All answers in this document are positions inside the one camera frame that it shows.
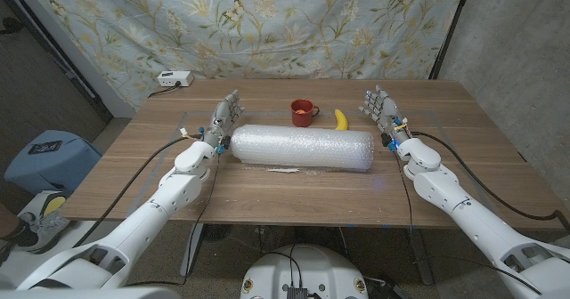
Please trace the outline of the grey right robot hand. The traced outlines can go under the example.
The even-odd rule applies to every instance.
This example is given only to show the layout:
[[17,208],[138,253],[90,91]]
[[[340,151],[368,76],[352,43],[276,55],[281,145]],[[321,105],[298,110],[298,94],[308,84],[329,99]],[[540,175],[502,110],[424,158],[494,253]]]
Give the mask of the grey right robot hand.
[[365,100],[359,110],[376,124],[384,147],[395,150],[412,137],[407,118],[400,113],[396,102],[380,85],[375,85],[374,91],[366,91]]

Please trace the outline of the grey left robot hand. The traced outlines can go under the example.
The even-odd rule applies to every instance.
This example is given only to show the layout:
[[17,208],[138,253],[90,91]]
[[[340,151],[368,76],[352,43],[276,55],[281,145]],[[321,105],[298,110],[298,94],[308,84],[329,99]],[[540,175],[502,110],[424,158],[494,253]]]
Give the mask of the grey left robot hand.
[[239,91],[234,90],[217,104],[210,124],[203,134],[203,141],[213,148],[219,147],[243,111]]

